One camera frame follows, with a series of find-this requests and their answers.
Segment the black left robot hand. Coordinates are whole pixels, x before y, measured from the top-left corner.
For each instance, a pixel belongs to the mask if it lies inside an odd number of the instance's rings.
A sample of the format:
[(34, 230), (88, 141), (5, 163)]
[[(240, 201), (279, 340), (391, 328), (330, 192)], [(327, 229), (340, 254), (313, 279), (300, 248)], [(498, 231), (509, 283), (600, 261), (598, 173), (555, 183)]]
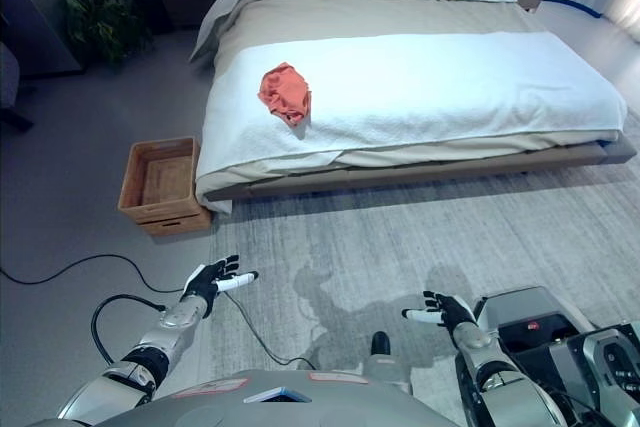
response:
[(182, 297), (201, 297), (212, 303), (219, 293), (244, 287), (259, 278), (257, 271), (239, 273), (239, 256), (230, 255), (199, 266), (187, 279)]

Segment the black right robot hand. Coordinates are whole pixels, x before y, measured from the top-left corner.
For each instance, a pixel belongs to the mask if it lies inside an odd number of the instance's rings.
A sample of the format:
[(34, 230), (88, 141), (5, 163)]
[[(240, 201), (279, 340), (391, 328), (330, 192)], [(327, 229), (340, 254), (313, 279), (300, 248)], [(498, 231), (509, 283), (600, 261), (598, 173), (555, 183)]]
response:
[(423, 297), (425, 303), (423, 309), (403, 309), (402, 317), (411, 321), (444, 327), (450, 334), (460, 324), (472, 323), (476, 325), (472, 310), (460, 297), (430, 290), (425, 290)]

